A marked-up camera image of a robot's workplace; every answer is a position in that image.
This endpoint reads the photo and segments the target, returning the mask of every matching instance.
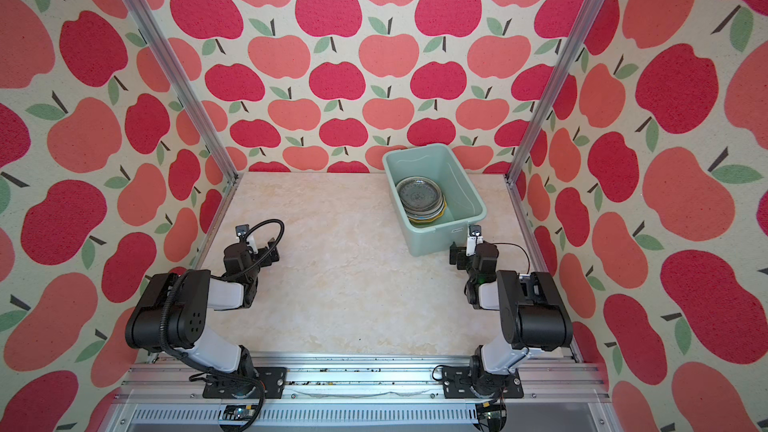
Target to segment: apple print wallpaper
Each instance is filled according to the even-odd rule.
[[[768,430],[768,0],[605,4],[517,177],[529,225],[626,432]]]
[[[0,10],[0,430],[92,431],[144,276],[191,263],[225,184],[120,0]]]
[[[239,170],[383,172],[385,152],[442,142],[468,171],[503,173],[582,1],[149,2],[199,54],[190,81]],[[618,17],[607,4],[590,50]],[[167,90],[153,64],[142,77]]]

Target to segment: plastic bin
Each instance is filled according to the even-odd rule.
[[[389,197],[395,207],[408,251],[414,257],[447,251],[451,244],[466,243],[468,226],[485,218],[488,210],[453,151],[444,144],[392,150],[384,154]],[[431,224],[410,223],[395,187],[406,177],[435,181],[446,197],[446,212]]]

